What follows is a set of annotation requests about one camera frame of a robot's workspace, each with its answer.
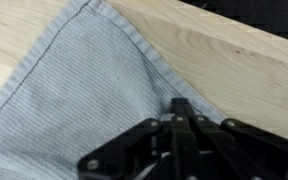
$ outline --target light wood surface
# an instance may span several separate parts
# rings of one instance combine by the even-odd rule
[[[66,0],[0,0],[0,87]],[[176,0],[109,0],[230,117],[288,138],[288,40]]]

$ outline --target table surface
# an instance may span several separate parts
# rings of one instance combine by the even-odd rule
[[[230,117],[288,138],[288,40],[176,0],[108,0]],[[0,0],[0,88],[67,0]]]

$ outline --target dark background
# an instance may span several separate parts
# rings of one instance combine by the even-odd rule
[[[183,0],[288,39],[288,0]]]

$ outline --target towel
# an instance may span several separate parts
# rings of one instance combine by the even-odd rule
[[[109,4],[71,0],[0,91],[0,179],[78,179],[81,157],[175,97],[225,119]]]

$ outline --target ribbed fabric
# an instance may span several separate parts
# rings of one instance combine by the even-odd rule
[[[77,179],[78,160],[197,94],[115,9],[74,0],[47,27],[0,92],[0,179]]]

